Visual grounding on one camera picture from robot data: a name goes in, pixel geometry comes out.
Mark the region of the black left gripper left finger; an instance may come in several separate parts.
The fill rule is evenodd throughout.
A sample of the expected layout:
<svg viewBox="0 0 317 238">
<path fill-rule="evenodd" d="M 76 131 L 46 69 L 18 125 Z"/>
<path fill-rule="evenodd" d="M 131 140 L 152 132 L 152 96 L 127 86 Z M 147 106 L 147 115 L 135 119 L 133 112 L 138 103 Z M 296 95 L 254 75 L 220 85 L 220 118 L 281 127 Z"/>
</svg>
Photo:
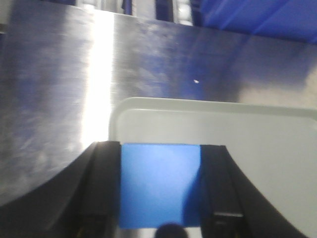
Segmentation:
<svg viewBox="0 0 317 238">
<path fill-rule="evenodd" d="M 120 174 L 120 143 L 92 143 L 52 179 L 1 206 L 1 237 L 114 237 Z"/>
</svg>

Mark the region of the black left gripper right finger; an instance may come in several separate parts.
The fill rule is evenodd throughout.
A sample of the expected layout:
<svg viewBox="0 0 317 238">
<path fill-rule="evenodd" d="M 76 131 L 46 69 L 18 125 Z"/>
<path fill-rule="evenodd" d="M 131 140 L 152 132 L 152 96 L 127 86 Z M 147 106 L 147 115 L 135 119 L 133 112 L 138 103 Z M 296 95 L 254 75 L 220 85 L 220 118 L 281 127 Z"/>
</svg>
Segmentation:
<svg viewBox="0 0 317 238">
<path fill-rule="evenodd" d="M 200 228 L 204 238 L 310 238 L 244 174 L 224 145 L 200 146 Z"/>
</svg>

